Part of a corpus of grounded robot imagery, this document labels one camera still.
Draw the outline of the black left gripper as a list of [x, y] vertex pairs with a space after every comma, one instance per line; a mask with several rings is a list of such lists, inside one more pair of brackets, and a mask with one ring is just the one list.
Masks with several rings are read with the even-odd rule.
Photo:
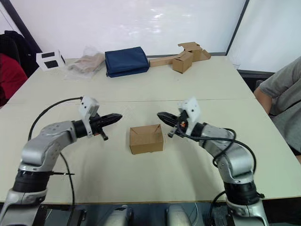
[[110, 113], [104, 116], [100, 116], [97, 114], [95, 117], [91, 117], [89, 123], [92, 129], [92, 134], [94, 136], [101, 135], [104, 141], [108, 140], [109, 138], [103, 131], [103, 127], [106, 125], [114, 124], [118, 122], [121, 118], [122, 115], [118, 113]]

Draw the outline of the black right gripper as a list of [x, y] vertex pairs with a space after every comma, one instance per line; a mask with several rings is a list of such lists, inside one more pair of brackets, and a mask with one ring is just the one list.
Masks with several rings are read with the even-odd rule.
[[168, 112], [159, 112], [157, 113], [159, 119], [164, 122], [166, 125], [173, 127], [172, 130], [168, 133], [168, 136], [172, 138], [174, 135], [185, 137], [185, 131], [188, 127], [188, 115], [185, 110], [176, 116]]

